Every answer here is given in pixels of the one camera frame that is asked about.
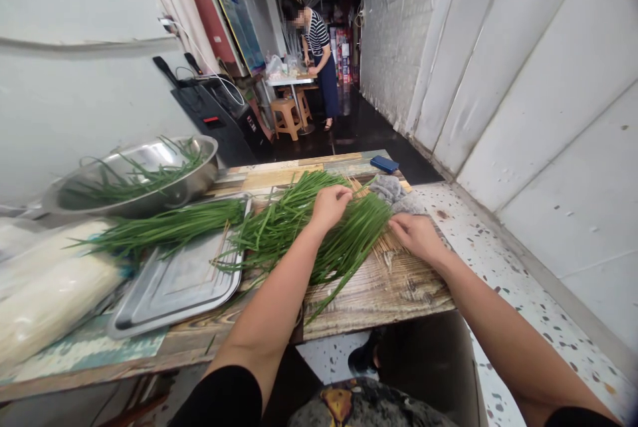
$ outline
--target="wooden table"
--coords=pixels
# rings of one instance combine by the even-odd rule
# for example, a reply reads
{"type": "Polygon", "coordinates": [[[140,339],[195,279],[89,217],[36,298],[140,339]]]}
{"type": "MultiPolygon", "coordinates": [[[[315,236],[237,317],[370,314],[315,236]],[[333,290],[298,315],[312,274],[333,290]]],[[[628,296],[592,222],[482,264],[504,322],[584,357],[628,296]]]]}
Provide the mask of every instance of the wooden table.
{"type": "MultiPolygon", "coordinates": [[[[365,183],[380,173],[370,165],[370,159],[376,155],[389,157],[385,150],[380,150],[231,168],[222,171],[209,195],[238,191],[267,194],[289,185],[293,176],[298,180],[306,170],[325,170],[365,183]]],[[[411,190],[400,172],[395,176],[411,190]]],[[[243,282],[239,292],[246,290],[248,284],[243,282]]],[[[306,295],[306,319],[334,286],[329,284],[306,295]]],[[[173,326],[154,357],[0,386],[0,402],[209,362],[250,297],[245,296],[223,313],[222,307],[173,326]]],[[[422,261],[401,254],[388,269],[371,254],[335,300],[304,327],[303,340],[361,331],[454,308],[443,280],[422,261]]]]}

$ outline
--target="framed poster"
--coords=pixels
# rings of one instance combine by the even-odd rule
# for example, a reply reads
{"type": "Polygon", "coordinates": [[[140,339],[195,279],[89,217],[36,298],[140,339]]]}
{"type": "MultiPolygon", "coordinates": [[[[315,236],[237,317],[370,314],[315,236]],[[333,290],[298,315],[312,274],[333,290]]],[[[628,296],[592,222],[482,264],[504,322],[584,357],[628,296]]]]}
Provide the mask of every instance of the framed poster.
{"type": "Polygon", "coordinates": [[[245,0],[218,0],[231,28],[239,52],[251,75],[266,68],[264,56],[259,48],[253,22],[248,14],[245,0]]]}

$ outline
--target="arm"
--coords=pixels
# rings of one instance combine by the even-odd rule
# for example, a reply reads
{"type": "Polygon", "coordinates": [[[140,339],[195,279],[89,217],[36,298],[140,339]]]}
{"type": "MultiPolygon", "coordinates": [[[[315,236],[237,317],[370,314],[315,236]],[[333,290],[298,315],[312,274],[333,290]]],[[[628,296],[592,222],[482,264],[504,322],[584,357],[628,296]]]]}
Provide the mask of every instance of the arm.
{"type": "Polygon", "coordinates": [[[584,407],[617,419],[554,348],[455,253],[447,250],[425,216],[397,214],[389,222],[414,255],[430,263],[477,341],[510,389],[529,426],[543,426],[557,409],[584,407]]]}
{"type": "Polygon", "coordinates": [[[306,37],[301,36],[301,45],[304,47],[304,62],[306,62],[306,67],[310,65],[310,59],[308,58],[308,42],[306,42],[306,37]]]}
{"type": "Polygon", "coordinates": [[[322,50],[324,51],[324,54],[321,56],[319,65],[317,65],[316,67],[310,67],[308,69],[309,74],[317,74],[321,72],[321,69],[324,68],[328,63],[328,59],[331,57],[332,54],[332,51],[330,50],[330,43],[328,43],[328,45],[326,45],[325,47],[322,47],[322,50]]]}
{"type": "Polygon", "coordinates": [[[319,246],[351,199],[352,191],[343,186],[319,191],[312,219],[239,316],[204,377],[227,365],[245,367],[261,389],[262,412],[266,409],[319,246]]]}

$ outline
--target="speckled countertop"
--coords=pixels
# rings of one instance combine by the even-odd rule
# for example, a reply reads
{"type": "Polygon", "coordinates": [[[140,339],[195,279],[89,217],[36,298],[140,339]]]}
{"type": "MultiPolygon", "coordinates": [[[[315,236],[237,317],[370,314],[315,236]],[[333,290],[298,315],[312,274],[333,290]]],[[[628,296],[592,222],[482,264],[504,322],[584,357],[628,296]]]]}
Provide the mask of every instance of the speckled countertop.
{"type": "MultiPolygon", "coordinates": [[[[587,386],[623,422],[635,407],[636,388],[587,338],[523,264],[447,183],[413,187],[456,252],[494,291],[557,350],[587,386]]],[[[524,425],[505,384],[472,335],[490,425],[524,425]]]]}

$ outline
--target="navy pants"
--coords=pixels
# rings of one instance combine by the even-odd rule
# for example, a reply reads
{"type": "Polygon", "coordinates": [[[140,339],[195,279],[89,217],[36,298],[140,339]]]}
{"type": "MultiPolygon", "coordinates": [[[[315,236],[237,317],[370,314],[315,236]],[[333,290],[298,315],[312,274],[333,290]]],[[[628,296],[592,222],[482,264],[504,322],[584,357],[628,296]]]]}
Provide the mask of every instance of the navy pants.
{"type": "MultiPolygon", "coordinates": [[[[314,65],[318,66],[321,62],[320,56],[314,57],[314,65]]],[[[324,96],[324,104],[326,105],[326,118],[334,118],[339,114],[339,97],[337,95],[337,69],[334,66],[334,57],[330,54],[328,63],[317,74],[317,84],[324,96]]]]}

